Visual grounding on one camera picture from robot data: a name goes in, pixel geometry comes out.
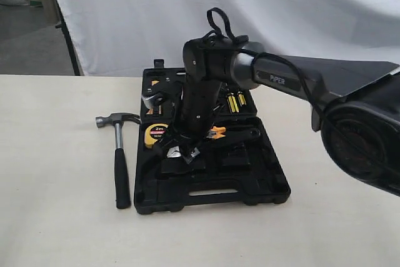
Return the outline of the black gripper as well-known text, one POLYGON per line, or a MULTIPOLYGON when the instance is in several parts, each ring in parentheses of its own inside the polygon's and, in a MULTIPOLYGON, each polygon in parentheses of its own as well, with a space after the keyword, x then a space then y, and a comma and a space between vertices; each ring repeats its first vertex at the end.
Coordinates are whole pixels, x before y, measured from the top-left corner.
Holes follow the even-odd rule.
POLYGON ((159 157, 166 157, 174 151, 183 154, 187 164, 191 164, 196 158, 206 155, 212 149, 212 141, 208 141, 208 134, 212 124, 203 133, 192 133, 183 129, 179 124, 170 123, 168 136, 162 136, 157 140, 152 150, 159 157))

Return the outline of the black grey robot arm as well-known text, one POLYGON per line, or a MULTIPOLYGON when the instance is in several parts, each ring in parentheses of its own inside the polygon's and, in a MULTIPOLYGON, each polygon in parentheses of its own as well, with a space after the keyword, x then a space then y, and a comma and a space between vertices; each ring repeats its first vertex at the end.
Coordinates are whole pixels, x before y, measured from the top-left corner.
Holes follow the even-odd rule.
POLYGON ((211 129, 223 84, 267 86, 311 107, 311 128, 354 179, 399 194, 399 65, 389 61, 279 56, 247 37, 187 41, 180 101, 160 151, 192 151, 211 129))

